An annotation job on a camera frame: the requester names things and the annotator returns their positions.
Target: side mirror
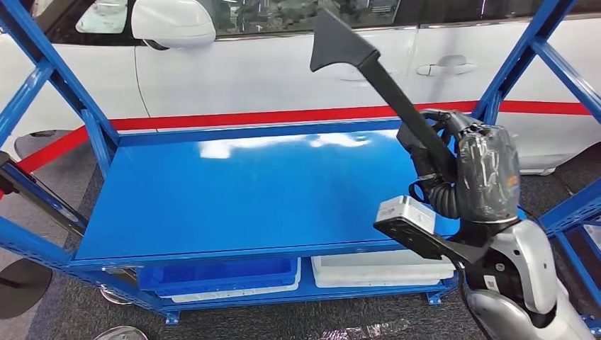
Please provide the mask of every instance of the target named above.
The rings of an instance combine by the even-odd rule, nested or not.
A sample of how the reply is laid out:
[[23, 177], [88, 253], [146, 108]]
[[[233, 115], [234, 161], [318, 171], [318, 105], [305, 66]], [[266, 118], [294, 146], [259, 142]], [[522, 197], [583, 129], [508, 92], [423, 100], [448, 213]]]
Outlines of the side mirror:
[[195, 0], [137, 0], [132, 10], [134, 38], [158, 49], [198, 47], [215, 40], [207, 10]]

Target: black stanchion base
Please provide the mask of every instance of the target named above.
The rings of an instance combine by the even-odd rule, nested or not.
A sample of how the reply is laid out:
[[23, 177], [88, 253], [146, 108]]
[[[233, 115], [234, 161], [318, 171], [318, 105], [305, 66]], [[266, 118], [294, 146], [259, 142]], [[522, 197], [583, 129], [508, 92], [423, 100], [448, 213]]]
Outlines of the black stanchion base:
[[0, 278], [20, 285], [19, 288], [0, 285], [0, 319], [11, 319], [27, 312], [44, 296], [52, 280], [52, 270], [20, 259], [0, 272]]

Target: white plastic bin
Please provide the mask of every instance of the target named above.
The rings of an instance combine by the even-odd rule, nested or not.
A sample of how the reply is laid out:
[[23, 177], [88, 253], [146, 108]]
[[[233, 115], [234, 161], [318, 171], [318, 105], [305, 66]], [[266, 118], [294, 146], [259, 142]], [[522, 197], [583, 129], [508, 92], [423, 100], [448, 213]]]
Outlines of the white plastic bin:
[[163, 298], [169, 298], [176, 303], [193, 302], [193, 301], [204, 301], [214, 300], [223, 298], [238, 298], [246, 295], [258, 295], [268, 293], [286, 292], [290, 290], [296, 290], [298, 283], [301, 281], [301, 258], [298, 258], [298, 269], [292, 285], [282, 285], [279, 287], [268, 287], [268, 288], [253, 288], [253, 289], [241, 289], [241, 290], [224, 290], [221, 292], [210, 292], [210, 293], [198, 293], [198, 294], [184, 294], [184, 295], [173, 295], [164, 296]]
[[455, 270], [448, 259], [423, 259], [410, 250], [315, 256], [311, 261], [320, 288], [435, 285]]

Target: blue plastic bin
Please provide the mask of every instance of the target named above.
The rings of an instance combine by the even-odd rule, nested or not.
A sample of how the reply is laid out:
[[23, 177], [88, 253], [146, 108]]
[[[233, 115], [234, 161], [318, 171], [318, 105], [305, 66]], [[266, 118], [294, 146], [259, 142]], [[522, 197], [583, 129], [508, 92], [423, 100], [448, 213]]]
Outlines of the blue plastic bin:
[[298, 258], [200, 262], [137, 270], [141, 290], [160, 297], [294, 284]]

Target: black tool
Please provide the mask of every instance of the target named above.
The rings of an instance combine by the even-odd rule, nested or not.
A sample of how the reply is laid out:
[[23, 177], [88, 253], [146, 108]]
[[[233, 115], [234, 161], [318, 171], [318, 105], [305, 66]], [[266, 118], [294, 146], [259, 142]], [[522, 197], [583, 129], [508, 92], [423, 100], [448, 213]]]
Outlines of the black tool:
[[378, 61], [379, 57], [380, 52], [374, 46], [355, 34], [334, 14], [327, 9], [320, 10], [315, 21], [311, 71], [315, 72], [327, 65], [337, 63], [356, 67], [428, 149], [442, 178], [448, 182], [455, 182], [457, 171], [455, 157], [386, 72]]

